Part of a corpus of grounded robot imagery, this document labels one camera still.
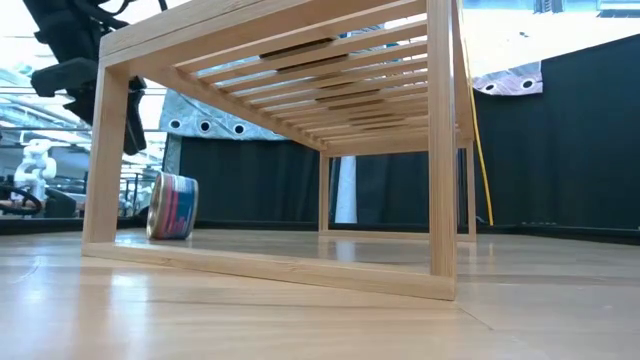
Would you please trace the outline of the wooden slatted shelf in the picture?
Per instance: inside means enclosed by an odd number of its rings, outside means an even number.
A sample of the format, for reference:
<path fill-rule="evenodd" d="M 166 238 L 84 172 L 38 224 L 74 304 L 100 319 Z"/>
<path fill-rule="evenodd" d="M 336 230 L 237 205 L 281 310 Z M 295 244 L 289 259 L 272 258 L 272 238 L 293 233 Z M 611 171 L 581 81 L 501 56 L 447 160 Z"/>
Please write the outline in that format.
<path fill-rule="evenodd" d="M 135 76 L 316 150 L 321 235 L 330 234 L 331 159 L 426 152 L 429 271 L 118 243 L 127 90 Z M 101 41 L 82 252 L 453 300 L 455 158 L 474 138 L 459 0 L 190 0 Z"/>

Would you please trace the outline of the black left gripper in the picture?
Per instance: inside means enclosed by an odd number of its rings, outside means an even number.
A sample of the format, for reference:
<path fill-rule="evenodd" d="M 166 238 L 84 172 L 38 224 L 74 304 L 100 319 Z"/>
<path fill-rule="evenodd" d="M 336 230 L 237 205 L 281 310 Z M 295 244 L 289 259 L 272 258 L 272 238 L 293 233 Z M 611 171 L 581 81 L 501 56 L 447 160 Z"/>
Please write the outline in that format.
<path fill-rule="evenodd" d="M 33 72 L 31 85 L 40 97 L 54 97 L 65 90 L 73 98 L 64 108 L 93 125 L 99 45 L 102 36 L 128 25 L 110 18 L 106 22 L 83 14 L 33 16 L 38 26 L 36 39 L 48 45 L 59 64 Z M 136 76 L 129 81 L 124 153 L 135 155 L 146 148 L 139 113 L 146 83 Z"/>

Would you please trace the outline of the silver tarp with eyelets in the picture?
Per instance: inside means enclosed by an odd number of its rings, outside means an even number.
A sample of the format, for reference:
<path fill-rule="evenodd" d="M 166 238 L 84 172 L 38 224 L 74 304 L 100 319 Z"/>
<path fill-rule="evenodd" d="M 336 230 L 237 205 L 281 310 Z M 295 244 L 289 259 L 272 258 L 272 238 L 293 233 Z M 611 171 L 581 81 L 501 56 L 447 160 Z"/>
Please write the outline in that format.
<path fill-rule="evenodd" d="M 167 132 L 163 171 L 179 174 L 183 137 L 223 140 L 279 141 L 284 137 L 193 98 L 168 90 L 160 115 L 160 129 Z"/>
<path fill-rule="evenodd" d="M 526 96 L 543 92 L 542 63 L 531 62 L 474 77 L 473 88 L 495 96 Z"/>

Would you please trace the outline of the white robot figure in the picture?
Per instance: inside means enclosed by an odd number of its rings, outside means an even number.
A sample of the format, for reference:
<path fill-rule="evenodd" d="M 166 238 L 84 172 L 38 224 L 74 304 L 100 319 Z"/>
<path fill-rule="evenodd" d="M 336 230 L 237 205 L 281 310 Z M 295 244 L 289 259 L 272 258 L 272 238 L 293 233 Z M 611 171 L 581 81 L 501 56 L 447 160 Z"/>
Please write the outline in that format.
<path fill-rule="evenodd" d="M 46 199 L 46 181 L 56 176 L 57 163 L 49 156 L 52 142 L 32 139 L 23 149 L 23 159 L 14 174 L 14 185 L 38 200 Z"/>

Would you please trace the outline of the black curtain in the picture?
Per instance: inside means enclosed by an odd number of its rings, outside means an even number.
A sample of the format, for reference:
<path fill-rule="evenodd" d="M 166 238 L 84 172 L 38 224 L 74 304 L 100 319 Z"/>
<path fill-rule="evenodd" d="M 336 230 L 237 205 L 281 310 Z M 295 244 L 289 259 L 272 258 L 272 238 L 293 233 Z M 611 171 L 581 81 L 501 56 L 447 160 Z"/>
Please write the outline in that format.
<path fill-rule="evenodd" d="M 476 93 L 498 226 L 640 229 L 640 34 L 545 59 L 543 90 Z"/>
<path fill-rule="evenodd" d="M 199 183 L 197 229 L 318 228 L 319 153 L 296 142 L 185 138 L 179 174 Z"/>
<path fill-rule="evenodd" d="M 428 154 L 333 159 L 330 226 L 349 230 L 428 231 Z"/>

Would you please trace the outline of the black table frame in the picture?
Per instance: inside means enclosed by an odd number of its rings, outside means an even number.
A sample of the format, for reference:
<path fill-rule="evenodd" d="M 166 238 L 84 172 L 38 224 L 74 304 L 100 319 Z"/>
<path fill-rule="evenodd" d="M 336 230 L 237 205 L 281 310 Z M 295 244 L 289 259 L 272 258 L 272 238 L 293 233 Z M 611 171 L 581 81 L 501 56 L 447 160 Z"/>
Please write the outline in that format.
<path fill-rule="evenodd" d="M 0 236 L 81 231 L 82 218 L 9 218 L 0 217 Z M 196 229 L 315 231 L 314 222 L 237 222 L 197 221 Z M 331 230 L 426 233 L 427 225 L 416 224 L 335 224 Z M 557 225 L 478 225 L 478 234 L 527 235 L 578 241 L 621 244 L 640 247 L 640 230 L 567 227 Z"/>

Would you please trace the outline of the Wild Planet pink salmon can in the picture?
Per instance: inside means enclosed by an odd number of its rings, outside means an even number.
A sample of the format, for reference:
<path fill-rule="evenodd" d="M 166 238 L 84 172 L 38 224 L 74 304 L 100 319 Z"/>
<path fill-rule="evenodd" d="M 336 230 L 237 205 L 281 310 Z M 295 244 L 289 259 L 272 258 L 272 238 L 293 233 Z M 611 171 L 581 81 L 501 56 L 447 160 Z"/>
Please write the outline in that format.
<path fill-rule="evenodd" d="M 199 184 L 190 177 L 160 172 L 150 200 L 146 235 L 152 240 L 186 240 L 192 233 Z"/>

